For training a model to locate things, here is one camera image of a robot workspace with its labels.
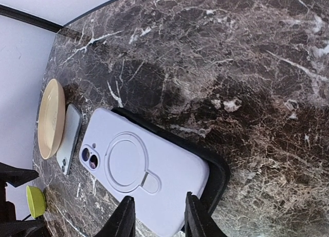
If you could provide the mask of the lavender phone case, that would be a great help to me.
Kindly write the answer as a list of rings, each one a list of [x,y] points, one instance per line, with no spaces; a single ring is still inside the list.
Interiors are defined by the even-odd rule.
[[[209,178],[203,159],[104,108],[91,115],[79,159],[116,200],[133,197],[157,236],[181,230],[187,193],[201,196]]]

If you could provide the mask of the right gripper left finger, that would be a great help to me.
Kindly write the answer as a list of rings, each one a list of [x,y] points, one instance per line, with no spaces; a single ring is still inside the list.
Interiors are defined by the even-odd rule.
[[[134,198],[125,196],[95,237],[133,237],[136,236],[135,225]]]

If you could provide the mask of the lime green bowl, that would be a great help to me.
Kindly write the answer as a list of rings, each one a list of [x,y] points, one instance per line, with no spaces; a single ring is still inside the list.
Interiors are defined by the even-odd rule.
[[[41,189],[34,186],[26,187],[26,196],[31,217],[36,219],[46,211],[46,198]]]

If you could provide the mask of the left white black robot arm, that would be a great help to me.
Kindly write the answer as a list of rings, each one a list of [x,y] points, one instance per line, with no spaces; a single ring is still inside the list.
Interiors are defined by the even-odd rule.
[[[35,170],[1,163],[1,236],[50,236],[42,217],[45,196],[28,185],[38,177]]]

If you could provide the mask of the left black corner post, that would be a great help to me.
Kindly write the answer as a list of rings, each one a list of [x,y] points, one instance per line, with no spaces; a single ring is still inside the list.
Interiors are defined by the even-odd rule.
[[[2,16],[9,17],[11,19],[21,21],[54,33],[59,32],[63,28],[63,26],[59,24],[4,5],[1,5],[0,12]]]

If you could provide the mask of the tan wooden round plate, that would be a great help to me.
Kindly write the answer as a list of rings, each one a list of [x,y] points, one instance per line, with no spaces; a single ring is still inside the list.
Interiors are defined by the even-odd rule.
[[[44,160],[52,157],[59,149],[64,124],[64,89],[58,80],[51,79],[42,96],[38,119],[38,144]]]

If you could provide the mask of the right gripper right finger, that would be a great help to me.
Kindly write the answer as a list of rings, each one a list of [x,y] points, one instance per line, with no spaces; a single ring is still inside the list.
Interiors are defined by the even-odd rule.
[[[186,196],[184,228],[188,237],[227,237],[191,192]]]

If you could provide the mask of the silver white phone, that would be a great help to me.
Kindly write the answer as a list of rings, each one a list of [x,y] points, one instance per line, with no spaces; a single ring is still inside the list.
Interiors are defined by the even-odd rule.
[[[56,153],[57,163],[60,167],[61,172],[64,175],[69,174],[81,125],[81,113],[73,104],[69,104],[65,116],[65,125],[62,141]]]

